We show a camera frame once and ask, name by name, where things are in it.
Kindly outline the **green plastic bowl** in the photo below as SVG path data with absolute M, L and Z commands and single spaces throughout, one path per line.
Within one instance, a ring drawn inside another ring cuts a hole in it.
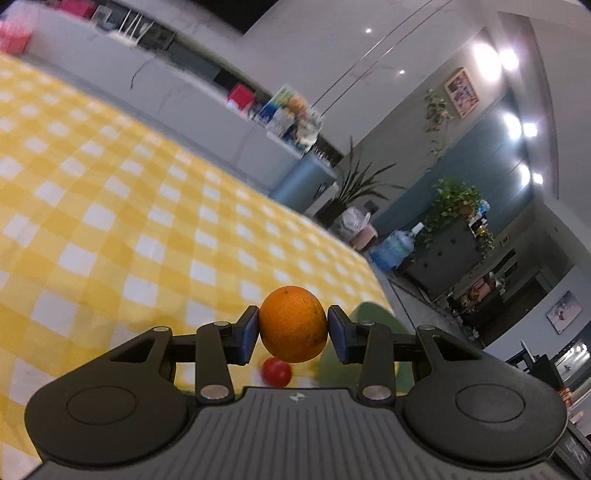
M 318 386 L 351 391 L 372 402 L 363 390 L 388 389 L 392 401 L 414 386 L 412 362 L 418 355 L 416 336 L 385 308 L 365 302 L 352 314 L 332 305 L 328 309 L 329 344 L 318 364 Z

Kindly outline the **red cherry tomato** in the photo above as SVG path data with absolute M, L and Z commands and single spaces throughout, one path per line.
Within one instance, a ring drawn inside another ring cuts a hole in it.
M 274 357 L 263 362 L 262 375 L 264 382 L 273 388 L 287 387 L 293 378 L 290 364 Z

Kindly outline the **blue water jug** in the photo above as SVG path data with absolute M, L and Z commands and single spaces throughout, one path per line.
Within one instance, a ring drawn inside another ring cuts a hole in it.
M 379 245 L 370 249 L 370 258 L 384 273 L 397 269 L 414 251 L 415 238 L 423 230 L 422 222 L 410 231 L 396 230 Z

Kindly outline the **dark cabinet with plants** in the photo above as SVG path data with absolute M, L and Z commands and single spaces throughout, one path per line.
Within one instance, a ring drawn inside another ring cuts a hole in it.
M 400 272 L 430 299 L 450 293 L 494 248 L 490 204 L 473 186 L 439 180 L 436 196 L 417 234 L 415 250 Z

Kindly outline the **yellow checkered tablecloth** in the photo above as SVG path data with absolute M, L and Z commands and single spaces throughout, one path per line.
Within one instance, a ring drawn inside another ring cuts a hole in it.
M 1 475 L 38 457 L 24 408 L 158 325 L 233 322 L 283 285 L 352 312 L 387 298 L 366 260 L 107 104 L 1 58 Z

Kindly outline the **potted spiky plant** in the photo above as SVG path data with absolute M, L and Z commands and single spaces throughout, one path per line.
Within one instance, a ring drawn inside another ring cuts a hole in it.
M 315 220 L 325 229 L 329 229 L 339 215 L 353 206 L 356 201 L 363 198 L 389 200 L 384 193 L 385 189 L 406 190 L 406 187 L 383 178 L 397 165 L 397 162 L 391 162 L 377 170 L 372 170 L 372 162 L 363 162 L 363 145 L 353 145 L 353 137 L 349 137 L 349 154 L 346 156 L 346 163 L 338 166 L 339 191 L 331 201 L 318 210 Z

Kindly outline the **blue-grey trash can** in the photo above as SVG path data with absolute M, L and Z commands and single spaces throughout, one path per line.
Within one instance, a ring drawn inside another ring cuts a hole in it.
M 336 180 L 331 163 L 308 152 L 270 192 L 270 199 L 304 213 Z

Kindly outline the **red box on counter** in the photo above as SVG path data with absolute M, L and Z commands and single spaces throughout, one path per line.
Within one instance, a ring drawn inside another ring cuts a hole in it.
M 254 99 L 256 99 L 256 93 L 242 83 L 237 83 L 226 97 L 226 106 L 236 111 L 245 112 L 252 107 Z

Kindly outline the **long grey counter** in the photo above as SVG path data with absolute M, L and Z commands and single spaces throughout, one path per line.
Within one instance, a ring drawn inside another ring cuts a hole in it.
M 260 190 L 273 189 L 301 158 L 200 79 L 69 14 L 18 1 L 32 26 L 32 65 L 176 141 Z

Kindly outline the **framed wall picture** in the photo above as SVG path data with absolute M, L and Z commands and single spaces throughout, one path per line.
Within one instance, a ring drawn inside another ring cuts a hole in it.
M 465 68 L 460 68 L 446 82 L 445 90 L 462 119 L 470 115 L 480 103 L 480 98 Z

